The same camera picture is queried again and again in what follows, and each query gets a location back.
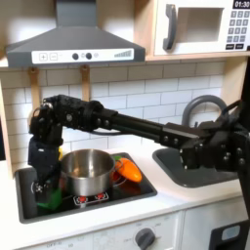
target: microwave display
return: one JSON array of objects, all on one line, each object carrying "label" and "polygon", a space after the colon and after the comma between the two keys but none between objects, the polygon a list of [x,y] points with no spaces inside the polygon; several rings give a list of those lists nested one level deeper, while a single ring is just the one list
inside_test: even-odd
[{"label": "microwave display", "polygon": [[246,0],[234,0],[233,1],[233,8],[234,9],[250,9],[250,1],[246,1]]}]

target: stainless steel range hood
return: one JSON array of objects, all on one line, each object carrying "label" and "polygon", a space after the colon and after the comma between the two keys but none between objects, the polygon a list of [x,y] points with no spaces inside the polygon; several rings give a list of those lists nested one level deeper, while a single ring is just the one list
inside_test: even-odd
[{"label": "stainless steel range hood", "polygon": [[57,0],[58,27],[9,45],[9,67],[143,62],[145,49],[97,28],[96,0]]}]

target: black cable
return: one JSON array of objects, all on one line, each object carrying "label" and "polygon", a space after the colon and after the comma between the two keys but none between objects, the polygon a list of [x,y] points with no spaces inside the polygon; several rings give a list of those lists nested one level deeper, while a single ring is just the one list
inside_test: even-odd
[{"label": "black cable", "polygon": [[111,132],[111,133],[107,133],[107,132],[96,132],[96,131],[92,131],[92,132],[90,132],[90,134],[97,135],[97,136],[121,136],[121,135],[130,135],[130,134],[124,133],[124,132]]}]

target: pot rim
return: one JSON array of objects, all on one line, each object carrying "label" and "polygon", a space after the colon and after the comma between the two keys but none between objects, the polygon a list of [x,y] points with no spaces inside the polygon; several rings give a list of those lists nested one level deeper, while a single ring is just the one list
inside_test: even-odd
[{"label": "pot rim", "polygon": [[83,181],[83,180],[93,180],[93,179],[97,179],[97,178],[99,178],[99,177],[101,177],[101,176],[104,176],[104,175],[106,175],[106,174],[110,174],[112,171],[115,170],[115,160],[114,160],[114,158],[113,158],[108,152],[105,152],[105,151],[102,151],[102,150],[98,150],[98,149],[93,149],[93,148],[78,149],[78,150],[75,150],[75,151],[72,151],[72,152],[67,153],[66,155],[64,155],[64,156],[62,157],[61,165],[63,165],[62,162],[63,162],[63,159],[64,159],[66,156],[68,156],[68,155],[70,155],[70,154],[72,154],[72,153],[74,153],[74,152],[89,151],[89,150],[94,150],[94,151],[98,151],[98,152],[102,152],[102,153],[107,154],[107,155],[111,158],[111,160],[112,160],[112,162],[113,162],[112,168],[111,168],[109,171],[107,171],[107,172],[105,172],[105,173],[103,173],[103,174],[101,174],[101,175],[98,175],[98,176],[96,176],[96,177],[74,177],[74,176],[70,176],[69,173],[66,173],[66,172],[63,170],[63,167],[62,167],[62,169],[61,169],[61,172],[64,173],[68,178],[71,178],[71,179],[74,179],[74,180],[78,180],[78,181]]}]

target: black stovetop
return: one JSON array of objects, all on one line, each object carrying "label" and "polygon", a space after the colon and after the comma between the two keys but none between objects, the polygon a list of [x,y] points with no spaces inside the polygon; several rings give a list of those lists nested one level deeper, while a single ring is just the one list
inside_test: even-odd
[{"label": "black stovetop", "polygon": [[[112,156],[116,155],[133,160],[124,152]],[[20,221],[25,224],[34,223],[156,195],[157,192],[152,184],[144,173],[142,175],[143,180],[138,184],[120,178],[106,193],[97,196],[77,197],[63,192],[62,204],[56,210],[49,210],[37,206],[35,202],[32,192],[32,184],[36,180],[35,170],[33,168],[19,170],[16,172],[16,183]]]}]

